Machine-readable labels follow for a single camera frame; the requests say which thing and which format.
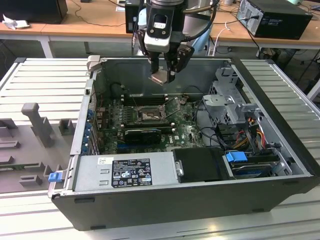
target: computer case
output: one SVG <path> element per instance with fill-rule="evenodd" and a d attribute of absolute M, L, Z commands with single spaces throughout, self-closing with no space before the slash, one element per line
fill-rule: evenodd
<path fill-rule="evenodd" d="M 13 20 L 30 23 L 60 24 L 68 11 L 66 0 L 2 0 L 0 19 L 3 15 Z"/>
<path fill-rule="evenodd" d="M 300 39 L 312 17 L 287 0 L 242 0 L 236 15 L 256 38 L 293 40 Z"/>

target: paper on desk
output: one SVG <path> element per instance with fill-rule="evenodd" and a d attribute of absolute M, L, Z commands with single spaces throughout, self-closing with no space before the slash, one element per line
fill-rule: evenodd
<path fill-rule="evenodd" d="M 2 23 L 4 25 L 6 25 L 9 29 L 13 29 L 13 30 L 30 27 L 30 25 L 27 23 L 27 21 L 25 21 L 25 20 L 12 20 L 12 19 L 6 17 L 4 14 L 3 14 Z"/>

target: wooden desk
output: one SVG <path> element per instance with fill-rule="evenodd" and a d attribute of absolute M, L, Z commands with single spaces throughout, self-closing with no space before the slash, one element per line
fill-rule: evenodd
<path fill-rule="evenodd" d="M 303 1 L 303 5 L 312 5 L 314 2 Z M 226 11 L 235 9 L 233 6 L 222 6 Z M 237 20 L 228 12 L 218 12 L 216 14 L 215 23 L 225 23 Z M 230 23 L 227 25 L 231 30 L 223 31 L 218 39 L 220 46 L 239 46 L 239 47 L 255 47 L 256 45 L 250 38 L 247 30 L 240 22 Z M 214 24 L 211 37 L 216 39 L 219 32 L 225 28 L 224 24 Z M 269 48 L 288 48 L 288 49 L 319 49 L 320 48 L 320 20 L 311 20 L 299 40 L 290 39 L 274 39 L 274 38 L 254 38 L 260 47 Z"/>
<path fill-rule="evenodd" d="M 76 17 L 75 12 L 79 7 L 73 1 L 81 6 L 81 10 L 77 12 L 78 16 L 89 23 L 110 26 L 87 24 Z M 116 11 L 117 6 L 111 2 L 107 0 L 93 0 L 91 3 L 82 3 L 80 0 L 66 0 L 66 2 L 68 12 L 62 24 L 47 24 L 41 31 L 43 35 L 131 38 L 132 35 L 126 33 L 125 12 Z"/>
<path fill-rule="evenodd" d="M 79 7 L 73 1 L 81 6 L 81 10 L 77 12 L 78 16 L 87 22 L 112 26 L 92 25 L 76 17 L 75 12 Z M 8 29 L 4 24 L 0 24 L 0 39 L 39 41 L 47 58 L 54 57 L 50 45 L 51 41 L 85 42 L 85 46 L 88 46 L 88 42 L 131 42 L 132 35 L 126 33 L 125 13 L 117 12 L 117 6 L 108 0 L 93 0 L 90 3 L 81 3 L 80 0 L 66 0 L 66 2 L 68 12 L 62 24 L 32 23 L 31 28 L 17 30 Z M 304 1 L 303 4 L 310 5 L 312 3 Z M 223 3 L 221 5 L 224 10 L 235 8 L 235 6 L 223 6 Z M 217 12 L 214 22 L 224 23 L 235 19 L 228 12 Z M 231 31 L 225 30 L 220 35 L 219 46 L 256 47 L 241 23 L 230 23 L 228 26 Z M 214 24 L 211 32 L 212 38 L 216 39 L 224 27 L 224 24 Z M 271 38 L 255 38 L 255 40 L 262 48 L 319 49 L 320 20 L 312 20 L 300 40 Z"/>
<path fill-rule="evenodd" d="M 41 35 L 41 30 L 46 26 L 45 23 L 31 23 L 29 28 L 17 28 L 12 30 L 7 28 L 6 25 L 0 24 L 0 34 L 13 34 L 13 35 Z"/>

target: metal bracket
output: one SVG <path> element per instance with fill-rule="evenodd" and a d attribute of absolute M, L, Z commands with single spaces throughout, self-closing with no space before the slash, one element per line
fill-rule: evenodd
<path fill-rule="evenodd" d="M 91 55 L 86 61 L 86 67 L 89 72 L 93 72 L 101 67 L 101 62 L 100 55 Z"/>

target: green circuit board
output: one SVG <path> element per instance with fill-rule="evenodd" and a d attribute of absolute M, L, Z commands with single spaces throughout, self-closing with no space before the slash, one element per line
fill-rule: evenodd
<path fill-rule="evenodd" d="M 152 112 L 152 115 L 146 115 L 146 113 L 141 115 L 139 113 L 139 111 L 143 112 L 145 109 Z M 108 128 L 102 129 L 104 137 L 103 154 L 170 152 L 175 148 L 204 147 L 205 144 L 193 121 L 193 110 L 192 102 L 184 101 L 180 96 L 169 99 L 164 106 L 125 106 L 121 101 L 113 101 L 107 107 Z M 141 118 L 148 121 L 147 123 L 174 123 L 174 127 L 170 127 L 169 132 L 161 134 L 161 141 L 158 144 L 126 144 L 124 132 L 127 129 L 123 123 L 129 121 L 130 124 L 134 124 L 141 121 Z M 144 128 L 152 129 L 153 127 L 144 126 Z"/>

